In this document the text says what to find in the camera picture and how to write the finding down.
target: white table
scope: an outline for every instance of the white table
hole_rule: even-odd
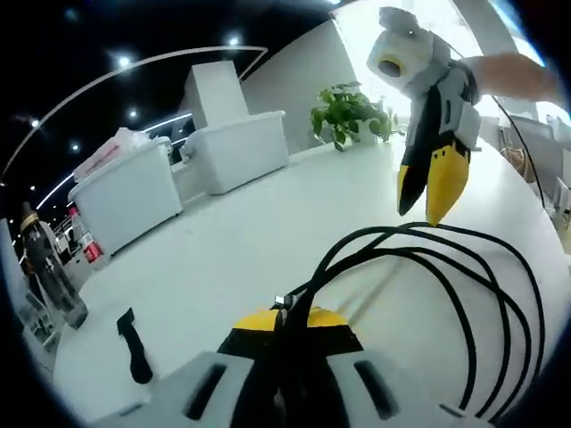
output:
[[[570,278],[561,243],[524,180],[494,149],[482,145],[483,151],[473,154],[466,191],[445,223],[496,235],[526,257],[542,291],[548,358],[569,309]],[[90,311],[86,323],[62,335],[54,385],[70,409],[91,422],[153,392],[154,381],[138,385],[131,379],[127,344],[117,333],[117,318],[129,307],[155,379],[162,378],[198,352],[217,349],[240,317],[268,308],[276,294],[305,282],[343,236],[364,226],[424,220],[424,199],[405,218],[395,209],[402,149],[393,142],[346,153],[330,146],[299,153],[286,169],[224,196],[197,198],[179,218],[118,254],[81,291]],[[447,235],[487,259],[500,285],[525,312],[534,362],[537,311],[524,270],[501,247]],[[387,245],[411,243],[437,248],[477,268],[453,250],[416,238],[394,237]],[[497,300],[452,268],[436,265],[452,281],[472,323],[479,359],[468,410],[475,411],[500,368]],[[370,303],[367,310],[361,310],[364,301]],[[468,366],[466,345],[447,295],[422,267],[403,259],[374,261],[331,283],[316,303],[350,319],[366,347],[393,358],[434,399],[459,403]],[[510,319],[515,325],[512,359],[490,414],[508,397],[522,366],[523,334],[511,314]]]

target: white pillar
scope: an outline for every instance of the white pillar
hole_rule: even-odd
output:
[[[451,0],[474,34],[484,55],[517,53],[517,47],[500,16],[489,0]],[[512,114],[531,114],[538,120],[537,107],[529,101],[501,97],[501,103]]]
[[[185,99],[196,129],[236,123],[249,116],[232,61],[193,66],[186,79]]]

